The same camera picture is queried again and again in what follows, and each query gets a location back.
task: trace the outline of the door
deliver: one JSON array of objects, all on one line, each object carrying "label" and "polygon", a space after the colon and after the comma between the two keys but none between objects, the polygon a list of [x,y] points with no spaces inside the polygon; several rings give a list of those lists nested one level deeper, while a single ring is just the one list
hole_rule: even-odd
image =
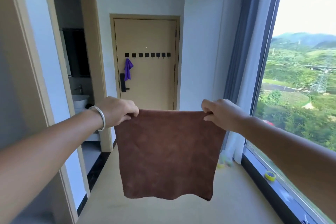
[{"label": "door", "polygon": [[[120,96],[141,109],[174,109],[175,20],[114,19]],[[126,58],[134,67],[124,81]]]}]

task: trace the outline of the sink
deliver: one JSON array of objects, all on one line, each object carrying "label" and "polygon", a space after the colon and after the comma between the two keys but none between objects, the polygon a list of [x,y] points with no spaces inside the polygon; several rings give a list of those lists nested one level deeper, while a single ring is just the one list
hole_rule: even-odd
[{"label": "sink", "polygon": [[85,109],[86,104],[88,103],[88,95],[72,95],[73,107],[76,110]]}]

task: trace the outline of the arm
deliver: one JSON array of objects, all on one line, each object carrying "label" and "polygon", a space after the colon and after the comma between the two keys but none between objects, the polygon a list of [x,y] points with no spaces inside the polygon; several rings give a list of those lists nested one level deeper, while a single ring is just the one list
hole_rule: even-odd
[{"label": "arm", "polygon": [[204,100],[205,120],[241,134],[264,152],[291,182],[336,222],[336,152],[245,114],[229,100]]},{"label": "arm", "polygon": [[[96,105],[106,128],[137,116],[132,101],[107,97]],[[86,110],[0,152],[0,223],[10,222],[47,185],[66,159],[94,131],[103,127],[95,110]]]}]

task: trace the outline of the faucet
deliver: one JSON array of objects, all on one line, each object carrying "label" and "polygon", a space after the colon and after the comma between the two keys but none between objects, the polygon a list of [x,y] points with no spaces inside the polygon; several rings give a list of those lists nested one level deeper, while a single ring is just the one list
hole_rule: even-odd
[{"label": "faucet", "polygon": [[76,88],[75,90],[79,90],[79,93],[80,93],[81,95],[83,95],[83,87],[82,87],[81,84],[80,84],[80,85],[78,86],[78,88]]}]

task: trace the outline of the door handle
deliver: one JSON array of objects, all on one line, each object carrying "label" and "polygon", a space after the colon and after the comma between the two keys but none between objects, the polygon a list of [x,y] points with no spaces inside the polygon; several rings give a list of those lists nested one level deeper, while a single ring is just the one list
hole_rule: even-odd
[{"label": "door handle", "polygon": [[129,90],[129,88],[126,88],[124,73],[120,74],[120,86],[121,86],[121,92],[126,92],[126,90]]}]

